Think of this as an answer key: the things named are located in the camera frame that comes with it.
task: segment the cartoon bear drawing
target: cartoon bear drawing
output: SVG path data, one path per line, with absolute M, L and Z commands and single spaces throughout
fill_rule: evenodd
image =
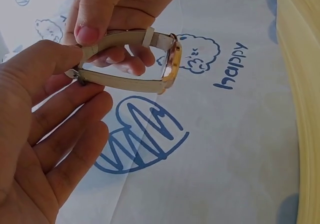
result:
M 177 35 L 182 45 L 182 60 L 180 68 L 189 70 L 193 74 L 202 74 L 211 69 L 212 63 L 220 54 L 220 46 L 211 38 L 192 34 Z M 157 59 L 162 66 L 165 56 Z
M 62 37 L 64 36 L 61 27 L 49 19 L 36 20 L 35 29 L 41 36 L 42 40 L 50 40 L 56 43 L 60 43 Z

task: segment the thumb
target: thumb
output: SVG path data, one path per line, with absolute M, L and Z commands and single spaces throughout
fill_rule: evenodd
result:
M 75 0 L 77 10 L 74 34 L 77 43 L 94 45 L 106 33 L 115 5 L 120 0 Z

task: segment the fingernail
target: fingernail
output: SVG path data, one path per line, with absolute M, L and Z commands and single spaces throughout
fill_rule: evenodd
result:
M 107 57 L 106 60 L 105 60 L 105 62 L 106 62 L 107 64 L 116 64 L 116 63 L 117 63 L 116 61 L 112 60 L 110 57 Z
M 77 41 L 81 44 L 93 45 L 99 38 L 99 30 L 87 26 L 80 27 L 76 35 Z
M 126 70 L 126 72 L 129 73 L 129 74 L 131 74 L 131 75 L 134 74 L 134 71 L 133 71 L 132 69 L 130 69 L 130 68 L 129 68 L 128 70 Z

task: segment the white surface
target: white surface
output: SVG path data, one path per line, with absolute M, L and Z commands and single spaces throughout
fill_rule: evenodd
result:
M 44 38 L 59 40 L 64 28 L 60 14 L 66 15 L 68 3 L 31 0 L 19 6 L 15 0 L 1 0 L 6 18 L 0 30 L 9 49 L 39 40 L 37 29 Z M 298 138 L 285 66 L 269 38 L 275 20 L 271 10 L 266 0 L 174 0 L 153 27 L 183 34 L 175 85 L 162 96 L 108 88 L 114 108 L 104 118 L 111 135 L 103 154 L 116 163 L 114 143 L 123 168 L 119 161 L 112 166 L 100 157 L 97 163 L 109 173 L 92 167 L 57 223 L 295 223 Z M 47 28 L 54 35 L 47 35 Z M 245 56 L 237 69 L 228 64 L 236 50 Z M 160 69 L 155 64 L 146 75 L 160 75 Z M 119 74 L 113 67 L 103 71 Z M 227 74 L 237 74 L 225 85 L 232 89 L 214 85 Z M 132 106 L 141 113 L 130 112 Z M 128 142 L 132 135 L 154 150 L 157 144 L 163 153 L 152 154 L 132 141 L 141 156 L 133 163 L 115 144 L 118 140 L 133 153 Z M 121 169 L 133 172 L 120 174 Z

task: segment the right hand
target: right hand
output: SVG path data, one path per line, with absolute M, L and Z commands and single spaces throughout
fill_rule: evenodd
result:
M 172 0 L 74 0 L 67 19 L 64 44 L 92 46 L 112 30 L 147 29 Z M 97 67 L 114 65 L 123 72 L 142 75 L 155 63 L 149 48 L 131 45 L 109 48 L 89 59 Z

